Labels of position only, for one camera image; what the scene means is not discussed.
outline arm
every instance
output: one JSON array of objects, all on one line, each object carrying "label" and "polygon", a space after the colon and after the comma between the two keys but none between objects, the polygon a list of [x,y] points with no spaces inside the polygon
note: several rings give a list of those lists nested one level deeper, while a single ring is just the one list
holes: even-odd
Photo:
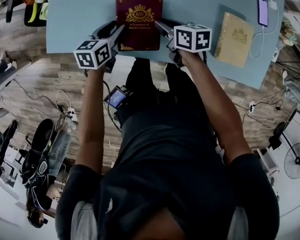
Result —
[{"label": "arm", "polygon": [[252,153],[244,138],[241,118],[235,105],[208,66],[196,53],[184,50],[179,50],[179,53],[182,63],[192,75],[219,144],[225,150],[225,162],[229,165],[236,157]]},{"label": "arm", "polygon": [[75,161],[76,165],[87,166],[100,175],[105,137],[104,73],[104,67],[88,73],[79,124],[79,154]]}]

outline light blue table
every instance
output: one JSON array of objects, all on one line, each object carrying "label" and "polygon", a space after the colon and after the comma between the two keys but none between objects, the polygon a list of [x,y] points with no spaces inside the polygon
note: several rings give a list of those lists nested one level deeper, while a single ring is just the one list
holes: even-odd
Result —
[{"label": "light blue table", "polygon": [[[259,89],[270,65],[278,41],[283,16],[284,0],[274,0],[279,8],[279,26],[275,33],[265,36],[263,52],[259,59],[248,55],[245,68],[231,66],[213,57],[224,12],[233,13],[254,25],[258,25],[257,0],[163,0],[163,17],[180,22],[194,22],[212,29],[212,49],[207,53],[208,66],[215,75],[223,76]],[[116,0],[50,0],[46,28],[48,53],[72,53],[96,28],[116,18]],[[269,26],[264,32],[272,32],[277,24],[277,12],[268,9]],[[251,47],[257,56],[261,49],[262,35],[258,35]],[[158,51],[125,51],[121,55],[170,62],[167,41],[162,38]]]}]

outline small screen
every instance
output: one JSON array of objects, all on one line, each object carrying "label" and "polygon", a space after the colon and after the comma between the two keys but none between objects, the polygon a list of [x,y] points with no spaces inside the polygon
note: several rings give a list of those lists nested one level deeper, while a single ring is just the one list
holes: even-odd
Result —
[{"label": "small screen", "polygon": [[268,2],[266,0],[259,1],[259,24],[268,26]]},{"label": "small screen", "polygon": [[126,98],[126,95],[121,91],[117,90],[114,94],[111,95],[110,105],[117,108],[120,103]]}]

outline sneaker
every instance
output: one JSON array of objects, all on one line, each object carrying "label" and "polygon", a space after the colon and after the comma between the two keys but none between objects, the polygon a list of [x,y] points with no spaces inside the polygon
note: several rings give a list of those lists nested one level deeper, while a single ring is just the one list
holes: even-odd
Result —
[{"label": "sneaker", "polygon": [[16,70],[18,69],[18,64],[15,60],[12,61],[12,67],[14,67]]},{"label": "sneaker", "polygon": [[288,77],[288,72],[285,70],[282,73],[282,82],[283,82],[283,84],[285,84],[285,80],[286,80],[287,77]]},{"label": "sneaker", "polygon": [[10,63],[10,60],[9,60],[9,58],[7,57],[7,54],[6,54],[5,51],[2,52],[1,55],[0,55],[0,62],[1,62],[2,60],[6,60],[6,63],[7,63],[7,64]]}]

